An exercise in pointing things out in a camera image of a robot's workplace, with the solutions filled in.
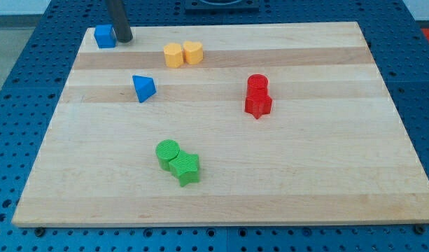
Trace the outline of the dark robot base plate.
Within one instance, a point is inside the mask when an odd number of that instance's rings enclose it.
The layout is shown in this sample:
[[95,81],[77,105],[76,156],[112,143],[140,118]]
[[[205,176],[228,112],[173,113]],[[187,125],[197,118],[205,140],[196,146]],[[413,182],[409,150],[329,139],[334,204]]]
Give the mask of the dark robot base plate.
[[259,0],[183,0],[186,13],[202,11],[258,11]]

